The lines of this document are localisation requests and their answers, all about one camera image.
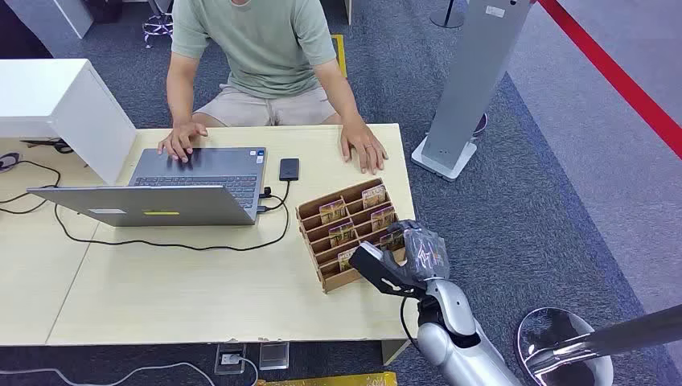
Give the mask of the person's right hand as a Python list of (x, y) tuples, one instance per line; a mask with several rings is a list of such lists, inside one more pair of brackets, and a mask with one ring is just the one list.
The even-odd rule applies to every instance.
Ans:
[(157, 154), (166, 153), (175, 161), (188, 163), (193, 153), (192, 138), (207, 137), (207, 128), (193, 121), (174, 124), (171, 132), (158, 143)]

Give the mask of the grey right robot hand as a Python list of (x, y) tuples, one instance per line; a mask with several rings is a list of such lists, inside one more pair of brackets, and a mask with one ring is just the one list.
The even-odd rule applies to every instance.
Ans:
[(388, 226), (391, 234), (402, 236), (405, 263), (399, 265), (393, 256), (389, 265), (404, 277), (414, 281), (449, 280), (450, 262), (445, 240), (415, 220), (399, 220)]

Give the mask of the person's left hand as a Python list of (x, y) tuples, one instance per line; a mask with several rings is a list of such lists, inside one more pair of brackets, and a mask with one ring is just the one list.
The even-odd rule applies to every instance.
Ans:
[(384, 169), (384, 161), (388, 159), (388, 154), (362, 120), (343, 123), (340, 145), (345, 162), (351, 161), (351, 150), (355, 150), (362, 173), (369, 171), (375, 175), (378, 170)]

